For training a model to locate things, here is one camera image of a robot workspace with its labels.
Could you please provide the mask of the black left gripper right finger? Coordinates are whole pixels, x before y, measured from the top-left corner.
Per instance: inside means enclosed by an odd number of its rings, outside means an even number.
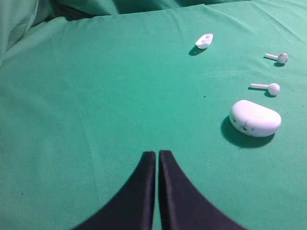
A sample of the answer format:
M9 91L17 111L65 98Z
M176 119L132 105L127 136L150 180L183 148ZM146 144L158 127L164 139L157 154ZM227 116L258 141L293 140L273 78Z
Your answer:
M243 230L192 184L169 150L159 151L158 200L163 230Z

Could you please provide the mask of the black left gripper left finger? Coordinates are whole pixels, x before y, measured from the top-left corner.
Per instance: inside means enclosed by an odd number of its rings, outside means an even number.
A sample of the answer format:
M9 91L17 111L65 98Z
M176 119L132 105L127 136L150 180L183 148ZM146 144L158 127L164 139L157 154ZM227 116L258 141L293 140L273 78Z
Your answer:
M112 199L77 230L151 230L155 205L156 154L147 151Z

